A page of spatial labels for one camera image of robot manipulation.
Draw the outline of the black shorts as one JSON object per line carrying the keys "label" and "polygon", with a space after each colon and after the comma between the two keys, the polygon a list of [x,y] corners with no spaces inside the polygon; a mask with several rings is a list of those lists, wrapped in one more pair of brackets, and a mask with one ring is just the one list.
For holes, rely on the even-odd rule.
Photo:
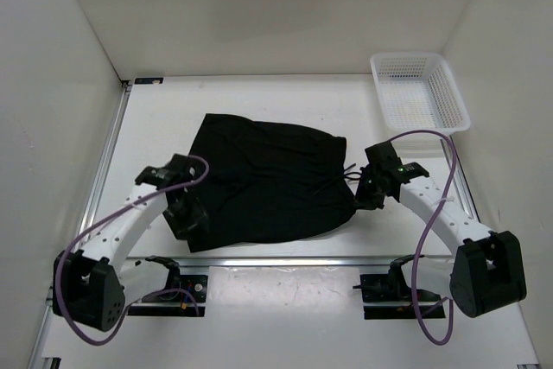
{"label": "black shorts", "polygon": [[313,238],[356,212],[344,178],[344,137],[208,113],[190,152],[209,164],[192,189],[208,216],[208,228],[187,237],[192,252]]}

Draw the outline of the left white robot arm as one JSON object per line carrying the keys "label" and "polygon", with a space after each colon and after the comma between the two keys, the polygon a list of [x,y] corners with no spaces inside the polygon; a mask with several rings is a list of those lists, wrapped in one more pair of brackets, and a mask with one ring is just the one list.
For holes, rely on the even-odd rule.
{"label": "left white robot arm", "polygon": [[82,326],[114,336],[130,307],[146,298],[196,303],[182,287],[174,259],[150,255],[126,261],[156,219],[164,219],[176,239],[207,229],[207,213],[192,189],[209,170],[204,158],[179,154],[161,167],[146,167],[124,204],[86,228],[55,259],[53,309],[82,340],[99,344]]}

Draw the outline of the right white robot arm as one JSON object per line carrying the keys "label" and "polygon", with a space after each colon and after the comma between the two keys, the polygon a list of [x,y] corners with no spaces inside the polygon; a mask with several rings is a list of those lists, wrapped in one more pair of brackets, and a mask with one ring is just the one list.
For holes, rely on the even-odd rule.
{"label": "right white robot arm", "polygon": [[441,189],[419,163],[403,163],[391,142],[365,151],[355,199],[365,210],[381,209],[392,197],[431,226],[447,246],[450,262],[404,256],[393,260],[387,278],[368,289],[378,300],[406,300],[418,290],[453,300],[474,318],[527,296],[520,243],[509,231],[495,232],[472,219]]}

